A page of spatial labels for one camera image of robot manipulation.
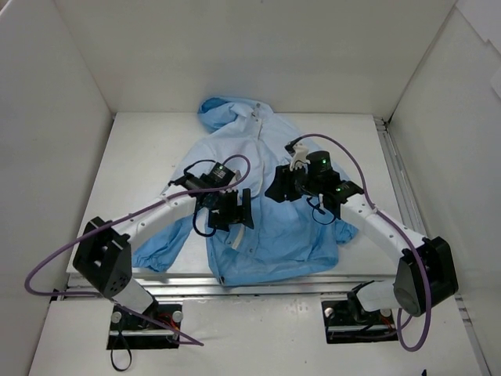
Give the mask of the light blue zip jacket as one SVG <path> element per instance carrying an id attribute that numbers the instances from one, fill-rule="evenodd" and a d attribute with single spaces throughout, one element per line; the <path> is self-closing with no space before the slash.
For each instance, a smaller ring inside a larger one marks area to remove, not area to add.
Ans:
<path id="1" fill-rule="evenodd" d="M 275 169 L 290 162 L 287 143 L 301 131 L 272 108 L 252 99 L 212 97 L 199 107 L 208 136 L 196 142 L 172 174 L 196 176 L 212 161 L 232 155 L 228 166 L 249 175 L 239 186 L 251 194 L 254 228 L 230 226 L 206 239 L 208 265 L 218 282 L 240 286 L 320 273 L 338 263 L 338 248 L 358 230 L 331 214 L 312 213 L 305 199 L 276 203 L 265 196 Z"/>

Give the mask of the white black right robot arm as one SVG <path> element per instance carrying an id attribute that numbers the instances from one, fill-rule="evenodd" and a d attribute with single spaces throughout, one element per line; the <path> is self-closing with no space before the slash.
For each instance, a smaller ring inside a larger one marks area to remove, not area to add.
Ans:
<path id="1" fill-rule="evenodd" d="M 316 198 L 316 208 L 354 226 L 396 265 L 394 281 L 361 284 L 350 293 L 346 312 L 356 323 L 379 309 L 402 309 L 419 317 L 459 289 L 449 243 L 441 237 L 429 239 L 371 208 L 363 188 L 342 179 L 325 150 L 276 167 L 265 195 L 278 203 Z"/>

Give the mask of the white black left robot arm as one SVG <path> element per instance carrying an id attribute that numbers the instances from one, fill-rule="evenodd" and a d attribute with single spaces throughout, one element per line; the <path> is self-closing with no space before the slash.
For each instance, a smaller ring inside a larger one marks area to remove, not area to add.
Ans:
<path id="1" fill-rule="evenodd" d="M 132 276 L 132 254 L 165 227 L 207 209 L 213 231 L 234 224 L 253 228 L 251 190 L 238 190 L 240 177 L 221 163 L 201 176 L 184 171 L 157 201 L 125 221 L 91 219 L 73 259 L 74 268 L 106 299 L 129 309 L 138 328 L 153 325 L 157 300 Z"/>

